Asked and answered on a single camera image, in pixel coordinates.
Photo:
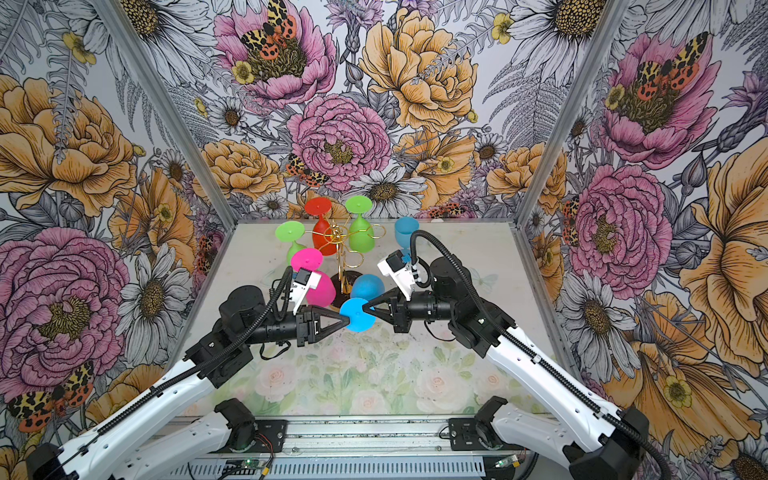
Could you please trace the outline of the light blue wine glass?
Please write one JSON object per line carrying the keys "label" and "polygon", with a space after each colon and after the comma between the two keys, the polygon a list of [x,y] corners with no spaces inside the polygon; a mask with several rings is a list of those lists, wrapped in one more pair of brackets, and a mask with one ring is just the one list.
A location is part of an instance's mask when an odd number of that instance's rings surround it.
{"label": "light blue wine glass", "polygon": [[420,227],[419,221],[412,217],[402,217],[394,224],[395,240],[400,247],[400,253],[407,264],[411,264],[410,241],[412,234]]}

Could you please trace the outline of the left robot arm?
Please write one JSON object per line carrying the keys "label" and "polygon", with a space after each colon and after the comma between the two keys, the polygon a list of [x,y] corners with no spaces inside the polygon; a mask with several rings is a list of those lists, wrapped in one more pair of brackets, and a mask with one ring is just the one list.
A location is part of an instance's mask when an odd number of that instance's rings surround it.
{"label": "left robot arm", "polygon": [[158,479],[195,456],[226,444],[248,449],[260,440],[253,417],[228,400],[185,429],[154,434],[189,405],[211,394],[253,359],[254,344],[317,343],[349,325],[348,317],[302,306],[283,319],[260,288],[233,290],[212,331],[187,350],[159,381],[95,427],[62,446],[45,443],[26,460],[32,479]]}

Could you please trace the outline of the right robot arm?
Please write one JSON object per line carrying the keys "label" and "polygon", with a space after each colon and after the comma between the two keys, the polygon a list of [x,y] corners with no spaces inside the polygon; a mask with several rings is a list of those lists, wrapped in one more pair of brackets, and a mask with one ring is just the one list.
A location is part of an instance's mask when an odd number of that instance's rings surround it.
{"label": "right robot arm", "polygon": [[475,416],[485,442],[526,447],[574,479],[631,479],[646,457],[669,478],[665,459],[649,440],[645,415],[601,398],[549,359],[509,314],[479,296],[455,256],[435,259],[424,280],[416,279],[399,252],[378,269],[395,286],[370,301],[366,312],[398,333],[414,321],[447,322],[459,344],[510,374],[555,417],[544,420],[501,398],[489,400]]}

